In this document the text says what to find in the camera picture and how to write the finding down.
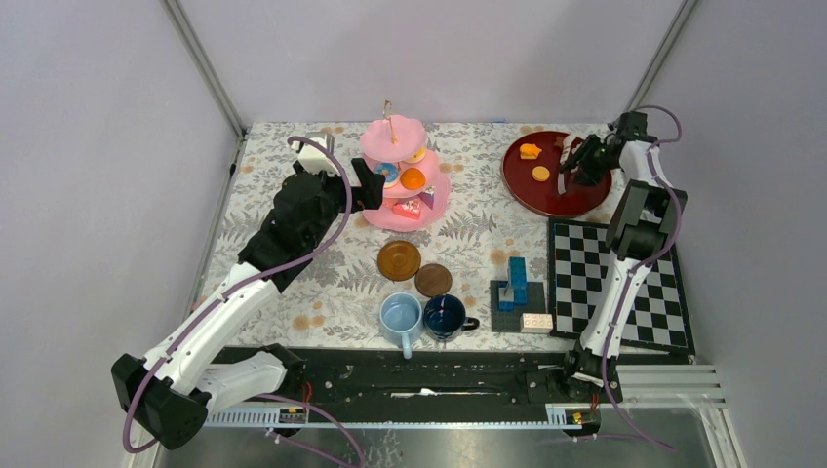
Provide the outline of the blue frosted donut toy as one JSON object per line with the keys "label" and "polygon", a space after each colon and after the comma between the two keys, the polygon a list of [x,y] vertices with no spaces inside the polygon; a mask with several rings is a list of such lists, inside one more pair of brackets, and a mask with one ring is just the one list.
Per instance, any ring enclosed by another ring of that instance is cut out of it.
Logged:
{"label": "blue frosted donut toy", "polygon": [[395,163],[378,163],[374,166],[374,172],[384,177],[383,187],[393,187],[399,182],[400,168]]}

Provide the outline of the orange tart toy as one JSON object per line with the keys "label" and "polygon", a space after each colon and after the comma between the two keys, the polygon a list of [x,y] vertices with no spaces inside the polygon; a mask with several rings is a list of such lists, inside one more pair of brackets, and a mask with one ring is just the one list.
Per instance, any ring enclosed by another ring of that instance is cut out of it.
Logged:
{"label": "orange tart toy", "polygon": [[406,190],[418,190],[426,183],[425,174],[418,168],[407,168],[401,172],[400,184]]}

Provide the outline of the pink swirl roll cake toy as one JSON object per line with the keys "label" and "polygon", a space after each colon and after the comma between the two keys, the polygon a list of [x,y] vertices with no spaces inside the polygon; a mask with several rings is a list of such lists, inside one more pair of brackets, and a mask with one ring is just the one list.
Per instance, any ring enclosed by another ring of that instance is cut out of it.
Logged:
{"label": "pink swirl roll cake toy", "polygon": [[411,198],[395,203],[391,211],[394,215],[406,219],[420,220],[421,218],[421,201],[418,198]]}

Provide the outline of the pink three-tier cake stand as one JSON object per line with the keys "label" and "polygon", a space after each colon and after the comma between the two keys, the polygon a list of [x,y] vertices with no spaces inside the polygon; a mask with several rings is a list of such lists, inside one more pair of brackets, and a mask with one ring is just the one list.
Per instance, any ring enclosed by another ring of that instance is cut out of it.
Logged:
{"label": "pink three-tier cake stand", "polygon": [[364,159],[375,174],[385,177],[379,208],[364,212],[369,224],[413,232],[445,213],[451,183],[428,141],[424,125],[394,113],[389,100],[382,117],[368,125],[360,137]]}

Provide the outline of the yellow round cake toy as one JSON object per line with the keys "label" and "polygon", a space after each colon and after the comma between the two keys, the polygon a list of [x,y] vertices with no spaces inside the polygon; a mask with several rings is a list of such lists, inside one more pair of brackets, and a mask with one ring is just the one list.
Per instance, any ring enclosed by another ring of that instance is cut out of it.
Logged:
{"label": "yellow round cake toy", "polygon": [[403,160],[406,165],[417,165],[428,155],[429,149],[426,146],[420,147],[415,154]]}

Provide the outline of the pink purple cake slice toy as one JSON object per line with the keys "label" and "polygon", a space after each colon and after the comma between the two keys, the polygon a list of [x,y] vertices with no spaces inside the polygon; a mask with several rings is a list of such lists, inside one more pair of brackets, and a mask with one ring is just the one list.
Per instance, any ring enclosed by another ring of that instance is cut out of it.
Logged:
{"label": "pink purple cake slice toy", "polygon": [[417,194],[421,204],[429,210],[433,210],[435,206],[435,187],[430,186]]}

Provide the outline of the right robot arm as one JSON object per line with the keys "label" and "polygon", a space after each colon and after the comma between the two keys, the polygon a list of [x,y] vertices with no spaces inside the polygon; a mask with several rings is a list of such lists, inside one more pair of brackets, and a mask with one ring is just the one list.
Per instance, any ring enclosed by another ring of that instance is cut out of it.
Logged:
{"label": "right robot arm", "polygon": [[662,145],[681,138],[682,126],[674,119],[676,136],[652,136],[647,112],[655,109],[643,105],[621,114],[608,124],[608,135],[588,136],[561,158],[559,184],[565,188],[595,186],[613,170],[625,177],[605,238],[610,266],[601,299],[571,351],[574,359],[588,364],[619,355],[634,297],[656,262],[671,251],[682,227],[688,194],[668,181],[659,159]]}

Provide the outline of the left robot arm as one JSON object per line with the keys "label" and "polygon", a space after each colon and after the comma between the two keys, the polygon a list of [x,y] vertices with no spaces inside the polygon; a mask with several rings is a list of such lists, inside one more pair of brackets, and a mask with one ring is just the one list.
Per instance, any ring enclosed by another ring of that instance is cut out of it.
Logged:
{"label": "left robot arm", "polygon": [[361,158],[351,165],[356,186],[295,163],[258,232],[209,298],[143,356],[123,354],[115,361],[111,375],[128,416],[123,441],[129,452],[138,452],[130,443],[133,424],[146,430],[153,444],[178,449],[210,415],[279,389],[289,367],[284,355],[268,349],[218,370],[209,366],[251,315],[334,241],[347,215],[381,207],[384,175]]}

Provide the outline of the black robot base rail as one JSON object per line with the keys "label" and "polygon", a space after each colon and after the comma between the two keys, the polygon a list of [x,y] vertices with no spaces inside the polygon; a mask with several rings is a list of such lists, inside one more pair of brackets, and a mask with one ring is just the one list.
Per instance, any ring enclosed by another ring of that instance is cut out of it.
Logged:
{"label": "black robot base rail", "polygon": [[590,409],[609,398],[564,381],[557,352],[264,346],[287,376],[277,393],[306,399],[342,423],[535,423],[549,406]]}

